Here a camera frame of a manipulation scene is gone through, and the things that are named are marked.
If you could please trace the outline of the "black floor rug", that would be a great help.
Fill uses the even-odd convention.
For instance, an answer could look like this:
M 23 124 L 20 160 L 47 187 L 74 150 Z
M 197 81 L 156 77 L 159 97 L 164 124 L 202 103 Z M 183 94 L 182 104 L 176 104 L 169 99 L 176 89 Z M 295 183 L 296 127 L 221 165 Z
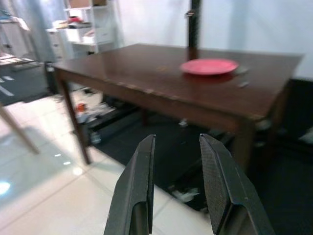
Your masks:
M 201 165 L 200 134 L 206 133 L 231 147 L 233 136 L 178 121 L 156 113 L 147 126 L 133 113 L 99 130 L 97 149 L 123 165 L 137 144 L 156 135 L 155 184 L 174 197 L 194 195 L 186 205 L 207 212 Z M 273 157 L 265 170 L 252 162 L 249 178 L 255 185 L 276 235 L 313 235 L 313 132 L 301 137 L 286 129 L 278 133 Z

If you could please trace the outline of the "black upright pole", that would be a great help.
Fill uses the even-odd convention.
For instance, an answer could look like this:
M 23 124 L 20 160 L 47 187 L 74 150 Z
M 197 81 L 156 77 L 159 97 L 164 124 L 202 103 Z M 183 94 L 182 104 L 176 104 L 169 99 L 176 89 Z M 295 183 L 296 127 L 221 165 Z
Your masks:
M 188 59 L 198 57 L 199 29 L 201 21 L 202 0 L 191 0 L 190 9 L 185 13 L 188 21 Z

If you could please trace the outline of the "dark grey floor mat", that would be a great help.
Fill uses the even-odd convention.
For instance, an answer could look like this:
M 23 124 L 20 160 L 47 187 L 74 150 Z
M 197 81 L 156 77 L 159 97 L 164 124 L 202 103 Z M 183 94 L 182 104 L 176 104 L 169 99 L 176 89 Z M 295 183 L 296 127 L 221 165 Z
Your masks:
M 0 66 L 0 102 L 10 105 L 31 102 L 49 95 L 43 64 L 26 65 L 17 70 L 12 65 Z

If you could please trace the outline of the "red round plate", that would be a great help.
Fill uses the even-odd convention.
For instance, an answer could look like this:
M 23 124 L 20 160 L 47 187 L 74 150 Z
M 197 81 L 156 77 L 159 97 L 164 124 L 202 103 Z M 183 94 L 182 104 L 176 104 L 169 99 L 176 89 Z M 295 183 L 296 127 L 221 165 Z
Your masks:
M 204 58 L 189 60 L 180 66 L 184 73 L 193 75 L 219 75 L 236 70 L 239 64 L 222 58 Z

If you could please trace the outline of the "white shelf unit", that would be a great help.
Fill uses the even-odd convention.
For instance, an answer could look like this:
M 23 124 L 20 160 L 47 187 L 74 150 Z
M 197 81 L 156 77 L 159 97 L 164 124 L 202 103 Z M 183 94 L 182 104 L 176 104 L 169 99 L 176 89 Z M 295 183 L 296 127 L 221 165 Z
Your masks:
M 82 57 L 117 46 L 113 0 L 62 0 L 64 20 L 47 29 L 57 61 Z

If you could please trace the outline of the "grey curtain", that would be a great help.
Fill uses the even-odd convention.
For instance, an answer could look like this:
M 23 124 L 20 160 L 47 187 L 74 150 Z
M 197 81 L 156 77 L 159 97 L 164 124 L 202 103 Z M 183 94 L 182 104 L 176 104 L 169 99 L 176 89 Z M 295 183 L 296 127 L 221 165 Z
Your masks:
M 9 11 L 22 18 L 30 29 L 34 49 L 41 62 L 53 61 L 54 55 L 46 33 L 46 23 L 40 0 L 6 0 Z

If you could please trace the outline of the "light wooden furniture leg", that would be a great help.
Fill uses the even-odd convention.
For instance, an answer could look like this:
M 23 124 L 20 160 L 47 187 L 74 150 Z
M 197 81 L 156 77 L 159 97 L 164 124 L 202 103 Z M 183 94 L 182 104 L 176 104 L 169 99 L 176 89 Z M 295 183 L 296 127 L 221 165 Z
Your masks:
M 23 129 L 17 124 L 9 112 L 5 109 L 0 102 L 0 117 L 6 122 L 6 124 L 13 130 L 13 132 L 22 140 L 22 142 L 30 149 L 34 154 L 39 154 L 38 148 L 24 133 Z

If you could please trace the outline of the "dark brown wooden table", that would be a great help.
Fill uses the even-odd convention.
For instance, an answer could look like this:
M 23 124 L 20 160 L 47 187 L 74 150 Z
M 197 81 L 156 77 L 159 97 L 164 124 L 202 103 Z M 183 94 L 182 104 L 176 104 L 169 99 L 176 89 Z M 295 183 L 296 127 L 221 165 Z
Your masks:
M 68 82 L 205 128 L 235 135 L 233 157 L 243 170 L 250 165 L 256 124 L 269 118 L 268 145 L 283 116 L 290 79 L 300 54 L 198 49 L 197 58 L 224 58 L 249 68 L 244 74 L 200 77 L 184 74 L 188 48 L 135 44 L 54 64 L 56 81 L 87 164 L 87 144 L 79 129 Z M 249 82 L 244 88 L 238 85 Z

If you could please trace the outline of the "black low cabinet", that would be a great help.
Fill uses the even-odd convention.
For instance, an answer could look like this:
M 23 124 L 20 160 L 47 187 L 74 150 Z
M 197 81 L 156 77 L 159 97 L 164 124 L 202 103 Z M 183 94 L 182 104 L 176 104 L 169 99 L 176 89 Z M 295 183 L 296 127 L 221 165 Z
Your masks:
M 313 147 L 313 82 L 291 80 L 284 127 L 292 140 Z

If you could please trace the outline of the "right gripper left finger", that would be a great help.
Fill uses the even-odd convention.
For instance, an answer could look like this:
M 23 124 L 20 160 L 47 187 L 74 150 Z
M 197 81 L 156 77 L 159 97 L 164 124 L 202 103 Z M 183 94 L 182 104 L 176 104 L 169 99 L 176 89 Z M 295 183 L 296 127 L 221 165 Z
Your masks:
M 152 234 L 155 143 L 144 138 L 117 180 L 104 235 Z

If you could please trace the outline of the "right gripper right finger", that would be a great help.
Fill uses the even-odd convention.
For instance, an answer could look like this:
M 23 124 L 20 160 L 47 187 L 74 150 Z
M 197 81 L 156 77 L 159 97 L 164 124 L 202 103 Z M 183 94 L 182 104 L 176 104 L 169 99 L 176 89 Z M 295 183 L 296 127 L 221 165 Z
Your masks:
M 222 142 L 200 135 L 205 196 L 214 235 L 273 235 L 255 186 Z

